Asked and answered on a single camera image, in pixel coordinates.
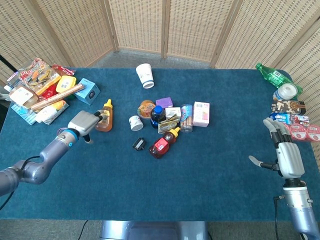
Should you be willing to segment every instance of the blue bottle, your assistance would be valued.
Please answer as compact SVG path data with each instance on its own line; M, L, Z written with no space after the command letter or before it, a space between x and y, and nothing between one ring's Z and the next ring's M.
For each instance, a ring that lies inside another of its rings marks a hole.
M166 120L166 111L159 105L155 106L151 111L151 125L155 129L158 128L158 124Z

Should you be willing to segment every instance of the small white box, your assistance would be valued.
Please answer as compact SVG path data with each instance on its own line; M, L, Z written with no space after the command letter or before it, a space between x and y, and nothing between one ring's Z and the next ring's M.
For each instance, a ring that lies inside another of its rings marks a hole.
M193 105L193 126L207 127L209 116L210 103L195 101Z
M165 118L169 119L173 115L177 115L179 117L179 122L181 118L181 108L180 107L166 107L165 108Z

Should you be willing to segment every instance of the red sauce bottle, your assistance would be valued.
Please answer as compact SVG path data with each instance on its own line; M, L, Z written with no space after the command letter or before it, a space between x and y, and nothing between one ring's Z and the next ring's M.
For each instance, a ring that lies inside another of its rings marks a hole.
M156 159L160 159L169 150L169 146L176 142L180 127L166 131L163 137L159 138L149 148L149 153Z

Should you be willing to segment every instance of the gray carpet floor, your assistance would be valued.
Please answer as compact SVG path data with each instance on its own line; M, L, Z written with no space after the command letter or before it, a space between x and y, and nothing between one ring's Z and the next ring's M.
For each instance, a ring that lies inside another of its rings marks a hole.
M149 63L153 68L207 69L208 63L175 57L161 59L160 55L138 51L121 50L110 53L93 68L135 68L139 64ZM79 220L43 220L13 219L0 220L0 240L77 240L84 221ZM84 228L82 240L97 240L101 221L89 221ZM299 240L299 234L291 222L278 224L280 240ZM209 232L213 240L274 240L276 239L274 222L210 222Z

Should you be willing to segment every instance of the purple box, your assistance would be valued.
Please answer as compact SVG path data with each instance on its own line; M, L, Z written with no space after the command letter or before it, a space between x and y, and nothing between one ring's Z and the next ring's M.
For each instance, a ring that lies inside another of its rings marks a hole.
M174 105L172 103L171 97L161 98L155 101L155 105L161 106L163 109L172 108Z

